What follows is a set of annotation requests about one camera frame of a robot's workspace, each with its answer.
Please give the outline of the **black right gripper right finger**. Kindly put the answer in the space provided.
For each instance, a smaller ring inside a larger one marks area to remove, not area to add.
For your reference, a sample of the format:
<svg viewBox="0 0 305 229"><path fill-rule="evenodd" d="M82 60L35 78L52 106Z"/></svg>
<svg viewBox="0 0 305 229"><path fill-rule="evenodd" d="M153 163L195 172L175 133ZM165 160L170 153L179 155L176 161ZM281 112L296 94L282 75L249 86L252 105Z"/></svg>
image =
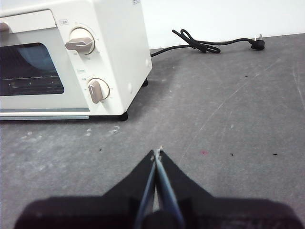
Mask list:
<svg viewBox="0 0 305 229"><path fill-rule="evenodd" d="M183 229L298 229L286 204L257 198L215 197L191 180L161 149L156 152L159 206Z"/></svg>

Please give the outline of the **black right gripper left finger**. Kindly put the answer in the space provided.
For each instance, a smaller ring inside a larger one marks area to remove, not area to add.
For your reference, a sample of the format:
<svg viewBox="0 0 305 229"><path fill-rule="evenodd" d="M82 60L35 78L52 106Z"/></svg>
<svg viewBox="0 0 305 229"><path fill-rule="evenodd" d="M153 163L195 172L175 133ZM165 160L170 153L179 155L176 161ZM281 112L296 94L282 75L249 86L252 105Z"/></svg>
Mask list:
<svg viewBox="0 0 305 229"><path fill-rule="evenodd" d="M131 229L153 166L153 151L103 195L59 196L29 203L16 229Z"/></svg>

